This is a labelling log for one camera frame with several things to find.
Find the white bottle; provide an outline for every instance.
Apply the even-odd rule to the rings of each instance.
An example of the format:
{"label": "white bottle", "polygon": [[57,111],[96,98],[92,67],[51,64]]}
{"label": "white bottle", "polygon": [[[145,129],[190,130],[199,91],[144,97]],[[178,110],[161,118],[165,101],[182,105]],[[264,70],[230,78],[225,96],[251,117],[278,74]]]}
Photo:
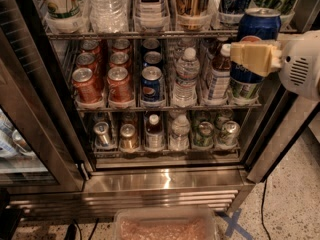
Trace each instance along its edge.
{"label": "white bottle", "polygon": [[123,0],[89,0],[90,21],[95,32],[115,33],[128,30],[126,4]]}
{"label": "white bottle", "polygon": [[172,103],[178,107],[195,105],[197,101],[196,84],[200,63],[194,48],[187,48],[178,60],[173,85]]}
{"label": "white bottle", "polygon": [[186,150],[189,147],[188,134],[190,122],[185,115],[179,115],[173,120],[169,137],[169,149],[175,151]]}

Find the red can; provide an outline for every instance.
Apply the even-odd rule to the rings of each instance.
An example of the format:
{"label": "red can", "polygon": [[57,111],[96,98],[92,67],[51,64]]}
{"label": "red can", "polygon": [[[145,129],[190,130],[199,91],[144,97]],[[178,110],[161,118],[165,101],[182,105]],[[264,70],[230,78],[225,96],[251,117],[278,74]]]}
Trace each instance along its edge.
{"label": "red can", "polygon": [[76,88],[80,102],[96,103],[102,99],[102,90],[90,68],[78,68],[72,74],[72,84]]}
{"label": "red can", "polygon": [[109,61],[110,68],[123,67],[123,68],[126,68],[129,73],[131,73],[132,71],[131,65],[132,65],[132,61],[127,53],[115,52],[110,57],[110,61]]}
{"label": "red can", "polygon": [[106,62],[103,54],[103,47],[100,41],[97,40],[83,40],[80,44],[80,51],[92,53],[96,56],[97,62],[100,65],[100,73],[102,76],[106,74]]}
{"label": "red can", "polygon": [[114,39],[112,42],[112,52],[124,52],[131,57],[132,47],[128,39]]}
{"label": "red can", "polygon": [[93,73],[96,72],[98,62],[96,56],[92,53],[80,53],[76,58],[77,68],[90,68]]}
{"label": "red can", "polygon": [[109,98],[114,102],[127,102],[133,99],[131,77],[123,67],[111,68],[108,72]]}

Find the speckled floor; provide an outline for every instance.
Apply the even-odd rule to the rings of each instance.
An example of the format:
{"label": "speckled floor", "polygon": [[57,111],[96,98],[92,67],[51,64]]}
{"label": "speckled floor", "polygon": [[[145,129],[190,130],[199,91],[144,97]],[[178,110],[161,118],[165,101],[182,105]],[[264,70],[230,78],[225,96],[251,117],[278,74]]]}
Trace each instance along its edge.
{"label": "speckled floor", "polygon": [[[303,135],[268,178],[264,224],[271,239],[320,239],[320,145],[310,131]],[[217,214],[220,239],[268,239],[261,220],[264,183],[258,184],[240,209]],[[94,220],[79,221],[88,239]],[[13,240],[64,239],[70,221],[21,222]],[[91,239],[112,239],[112,223],[100,221]],[[79,230],[76,239],[80,239]]]}

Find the cable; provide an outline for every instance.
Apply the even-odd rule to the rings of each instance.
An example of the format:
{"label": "cable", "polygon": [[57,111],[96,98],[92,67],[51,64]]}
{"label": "cable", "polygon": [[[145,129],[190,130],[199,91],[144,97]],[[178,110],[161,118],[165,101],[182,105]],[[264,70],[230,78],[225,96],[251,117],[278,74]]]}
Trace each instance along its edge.
{"label": "cable", "polygon": [[264,231],[267,233],[268,239],[271,240],[271,236],[269,234],[269,231],[267,230],[266,226],[264,225],[264,216],[263,216],[263,208],[264,208],[264,200],[266,197],[266,190],[267,190],[267,183],[268,181],[266,180],[264,183],[264,188],[263,188],[263,195],[262,195],[262,203],[261,203],[261,222],[262,222],[262,226]]}
{"label": "cable", "polygon": [[73,219],[73,223],[77,226],[77,228],[79,229],[79,232],[80,232],[80,240],[82,240],[82,233],[81,233],[81,229],[80,229],[80,227],[79,227],[79,225],[78,225],[78,222],[75,220],[75,219]]}
{"label": "cable", "polygon": [[92,238],[92,236],[93,236],[94,232],[96,231],[96,228],[97,228],[97,226],[98,226],[98,223],[99,223],[99,219],[96,219],[96,224],[94,225],[94,227],[93,227],[93,229],[92,229],[92,232],[91,232],[91,234],[90,234],[90,236],[89,236],[88,240],[91,240],[91,238]]}

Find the blue can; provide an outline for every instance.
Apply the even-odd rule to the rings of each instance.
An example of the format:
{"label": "blue can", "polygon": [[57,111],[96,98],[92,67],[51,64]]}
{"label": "blue can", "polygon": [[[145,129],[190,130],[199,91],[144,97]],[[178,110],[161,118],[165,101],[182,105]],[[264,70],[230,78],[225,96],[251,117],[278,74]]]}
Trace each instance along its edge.
{"label": "blue can", "polygon": [[[239,22],[237,41],[276,40],[280,27],[278,11],[267,8],[247,9]],[[230,76],[242,83],[261,83],[264,79],[235,62],[232,62]]]}
{"label": "blue can", "polygon": [[141,99],[147,102],[163,100],[164,79],[157,67],[146,67],[141,72]]}
{"label": "blue can", "polygon": [[156,38],[144,39],[141,44],[141,58],[143,59],[147,52],[161,53],[160,41]]}
{"label": "blue can", "polygon": [[160,52],[147,52],[143,57],[142,68],[157,67],[163,71],[163,60]]}

